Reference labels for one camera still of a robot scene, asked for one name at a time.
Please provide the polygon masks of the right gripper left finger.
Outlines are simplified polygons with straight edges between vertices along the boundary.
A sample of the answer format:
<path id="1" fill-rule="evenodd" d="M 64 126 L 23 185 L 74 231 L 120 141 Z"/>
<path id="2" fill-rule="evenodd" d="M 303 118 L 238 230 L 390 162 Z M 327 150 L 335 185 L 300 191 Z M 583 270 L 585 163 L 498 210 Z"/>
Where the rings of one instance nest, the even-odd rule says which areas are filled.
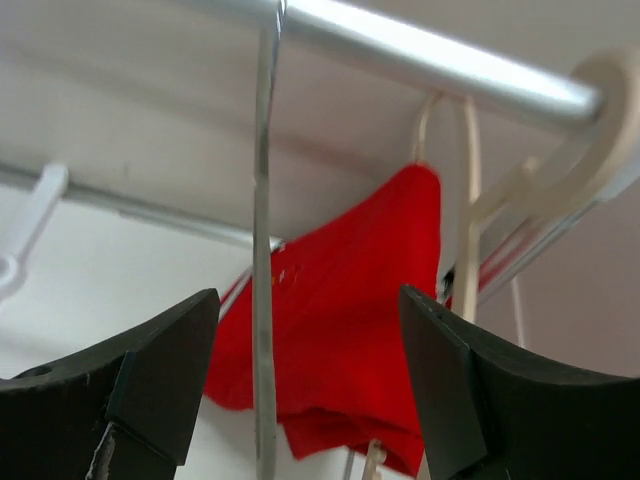
<path id="1" fill-rule="evenodd" d="M 4 479 L 172 479 L 186 462 L 219 317 L 214 289 L 1 382 Z"/>

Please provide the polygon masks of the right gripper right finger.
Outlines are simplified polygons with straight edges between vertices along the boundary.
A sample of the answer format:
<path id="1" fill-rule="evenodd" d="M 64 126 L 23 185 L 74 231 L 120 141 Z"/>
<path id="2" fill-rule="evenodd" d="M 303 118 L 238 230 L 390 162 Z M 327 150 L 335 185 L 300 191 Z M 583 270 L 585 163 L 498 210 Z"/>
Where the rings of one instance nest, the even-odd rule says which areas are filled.
<path id="1" fill-rule="evenodd" d="M 434 479 L 635 479 L 639 382 L 537 355 L 404 286 L 399 315 Z"/>

